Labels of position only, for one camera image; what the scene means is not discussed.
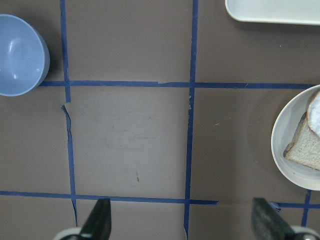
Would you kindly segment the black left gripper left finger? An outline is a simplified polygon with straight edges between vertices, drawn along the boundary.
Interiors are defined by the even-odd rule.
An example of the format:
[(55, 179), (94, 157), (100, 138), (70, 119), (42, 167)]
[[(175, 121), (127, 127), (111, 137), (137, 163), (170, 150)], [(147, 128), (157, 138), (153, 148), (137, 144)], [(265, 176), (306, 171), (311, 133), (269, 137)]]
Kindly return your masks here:
[(97, 200), (79, 235), (84, 240), (108, 240), (111, 235), (111, 202), (109, 198)]

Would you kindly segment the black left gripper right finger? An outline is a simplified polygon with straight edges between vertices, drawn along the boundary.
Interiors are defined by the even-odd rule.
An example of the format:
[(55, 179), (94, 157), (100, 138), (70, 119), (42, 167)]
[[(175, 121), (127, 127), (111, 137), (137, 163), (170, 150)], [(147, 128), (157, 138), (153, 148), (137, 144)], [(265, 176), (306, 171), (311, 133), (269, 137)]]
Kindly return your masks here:
[(257, 240), (293, 240), (294, 230), (264, 198), (252, 200), (251, 228)]

